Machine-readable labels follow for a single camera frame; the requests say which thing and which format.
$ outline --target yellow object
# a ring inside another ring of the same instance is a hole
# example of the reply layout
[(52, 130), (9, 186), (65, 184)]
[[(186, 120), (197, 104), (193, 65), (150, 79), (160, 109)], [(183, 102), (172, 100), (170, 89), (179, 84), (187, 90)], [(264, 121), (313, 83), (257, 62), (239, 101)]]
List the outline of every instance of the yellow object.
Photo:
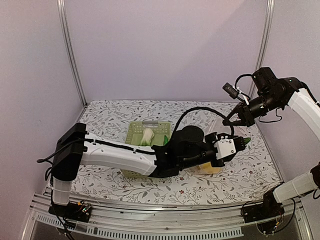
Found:
[(218, 174), (222, 171), (222, 167), (212, 167), (210, 162), (199, 165), (199, 168), (206, 174)]

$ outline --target metal pole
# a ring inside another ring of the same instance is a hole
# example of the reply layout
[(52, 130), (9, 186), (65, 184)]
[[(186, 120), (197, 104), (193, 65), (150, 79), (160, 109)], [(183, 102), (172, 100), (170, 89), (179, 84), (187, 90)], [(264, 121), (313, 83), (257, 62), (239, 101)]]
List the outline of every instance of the metal pole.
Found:
[(86, 105), (88, 105), (88, 103), (86, 100), (84, 89), (80, 81), (76, 59), (75, 59), (74, 51), (71, 44), (71, 38), (70, 38), (67, 14), (66, 14), (66, 8), (65, 8), (65, 0), (57, 0), (57, 6), (58, 6), (58, 12), (60, 17), (60, 23), (61, 23), (61, 29), (62, 29), (62, 34), (64, 38), (64, 43), (65, 43), (65, 48), (68, 54), (69, 63), (70, 63), (70, 67), (73, 75), (73, 80), (75, 83), (76, 90), (79, 94), (81, 103), (85, 107)]
[[(270, 35), (270, 29), (271, 29), (271, 23), (272, 23), (272, 18), (274, 14), (274, 7), (275, 7), (275, 0), (268, 0), (267, 1), (267, 6), (266, 6), (266, 14), (265, 14), (265, 20), (264, 20), (264, 28), (263, 28), (263, 33), (262, 33), (262, 41), (260, 45), (260, 50), (259, 50), (259, 55), (258, 59), (255, 64), (255, 70), (257, 71), (259, 68), (262, 67), (265, 54), (266, 54), (266, 49), (267, 49), (267, 44), (269, 40), (269, 35)], [(256, 91), (256, 86), (252, 82), (250, 89), (249, 89), (249, 96), (251, 98), (254, 97)]]

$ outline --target metal frame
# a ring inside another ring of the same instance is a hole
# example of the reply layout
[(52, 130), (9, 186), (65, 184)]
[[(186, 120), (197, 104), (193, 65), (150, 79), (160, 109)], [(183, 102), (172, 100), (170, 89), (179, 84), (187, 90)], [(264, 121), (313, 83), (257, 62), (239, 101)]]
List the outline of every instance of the metal frame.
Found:
[(78, 95), (80, 97), (81, 104), (83, 105), (83, 107), (85, 107), (88, 105), (88, 103), (86, 100), (84, 89), (81, 84), (81, 80), (80, 80), (80, 76), (79, 76), (79, 72), (76, 64), (76, 58), (75, 58), (74, 51), (71, 44), (71, 38), (70, 38), (67, 14), (66, 14), (66, 8), (65, 8), (65, 0), (57, 0), (57, 6), (58, 6), (58, 12), (60, 17), (60, 23), (61, 23), (61, 29), (62, 29), (64, 43), (65, 43), (65, 48), (68, 54), (69, 63), (70, 63), (70, 67), (73, 75), (73, 80), (74, 80)]
[[(82, 199), (81, 196), (72, 195), (71, 200), (77, 202)], [(130, 202), (123, 204), (107, 199), (99, 199), (99, 202), (93, 197), (85, 200), (94, 207), (92, 216), (89, 223), (77, 222), (74, 231), (114, 240), (221, 240), (236, 237), (231, 236), (232, 233), (239, 237), (242, 235), (241, 227), (256, 224), (255, 222), (244, 223), (244, 218), (240, 215), (241, 204), (229, 207), (169, 207)], [(27, 231), (24, 232), (23, 240), (30, 239), (36, 221), (62, 228), (55, 216), (48, 214), (50, 203), (51, 199), (48, 195), (34, 195), (29, 208), (29, 218), (25, 223)], [(292, 202), (287, 201), (284, 208), (288, 218), (293, 213)], [(271, 219), (273, 218), (264, 219), (258, 223)], [(299, 199), (296, 200), (294, 219), (301, 238), (312, 240), (310, 227)]]
[(75, 124), (78, 123), (80, 121), (80, 119), (82, 118), (82, 116), (85, 114), (86, 110), (87, 110), (88, 106), (84, 106), (84, 108), (82, 108), (79, 116), (77, 117)]
[[(274, 7), (275, 7), (275, 0), (268, 0), (267, 5), (266, 5), (266, 14), (265, 14), (264, 27), (263, 27), (263, 32), (262, 32), (262, 41), (261, 41), (259, 55), (258, 55), (258, 59), (256, 61), (254, 71), (257, 71), (259, 68), (261, 68), (263, 61), (264, 61), (264, 58), (265, 58), (267, 44), (268, 44), (269, 35), (270, 35), (272, 18), (274, 15)], [(256, 86), (252, 82), (250, 89), (249, 89), (249, 96), (251, 98), (254, 97), (255, 90), (256, 90)]]

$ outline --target green vegetable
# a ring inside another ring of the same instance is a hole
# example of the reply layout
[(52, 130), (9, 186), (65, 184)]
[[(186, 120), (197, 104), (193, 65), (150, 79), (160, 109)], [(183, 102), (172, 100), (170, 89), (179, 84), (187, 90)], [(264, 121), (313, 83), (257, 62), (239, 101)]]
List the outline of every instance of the green vegetable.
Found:
[(245, 137), (244, 139), (244, 145), (247, 145), (251, 141), (251, 137)]
[(143, 136), (140, 141), (139, 146), (151, 146), (151, 141), (154, 138), (155, 133), (151, 128), (145, 128), (143, 130)]
[(164, 135), (163, 146), (169, 142), (169, 139), (166, 135)]

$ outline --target white object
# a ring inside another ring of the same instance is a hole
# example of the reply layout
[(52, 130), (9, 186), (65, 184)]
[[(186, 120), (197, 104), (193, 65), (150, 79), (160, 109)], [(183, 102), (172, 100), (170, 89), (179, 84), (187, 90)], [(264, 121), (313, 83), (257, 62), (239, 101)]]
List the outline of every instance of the white object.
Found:
[[(320, 140), (320, 107), (313, 101), (308, 91), (300, 88), (299, 92), (294, 92), (288, 105)], [(283, 203), (295, 197), (303, 197), (304, 194), (316, 189), (318, 186), (314, 182), (312, 173), (307, 172), (277, 187), (273, 191), (273, 196), (278, 203)]]
[(140, 146), (151, 146), (151, 141), (154, 138), (155, 133), (151, 128), (145, 128), (143, 130), (142, 139), (140, 141)]
[(299, 92), (294, 92), (288, 106), (303, 119), (320, 141), (320, 107), (313, 101), (308, 91), (300, 88)]
[(311, 172), (306, 172), (278, 186), (273, 191), (273, 196), (277, 203), (283, 203), (286, 200), (295, 197), (303, 197), (304, 194), (316, 190), (316, 185)]
[[(102, 141), (104, 140), (93, 133), (89, 133), (87, 138)], [(128, 146), (151, 153), (154, 152), (150, 146), (135, 146), (110, 140), (107, 140), (106, 142)], [(146, 176), (150, 175), (156, 169), (156, 155), (133, 152), (123, 148), (101, 145), (87, 141), (84, 142), (84, 146), (87, 147), (87, 151), (82, 155), (81, 164), (83, 165), (99, 165), (129, 170)]]
[(69, 195), (72, 181), (61, 181), (53, 177), (52, 200), (55, 204), (66, 206), (69, 202)]
[(213, 146), (217, 148), (216, 159), (223, 159), (236, 153), (236, 147), (233, 139), (221, 139)]

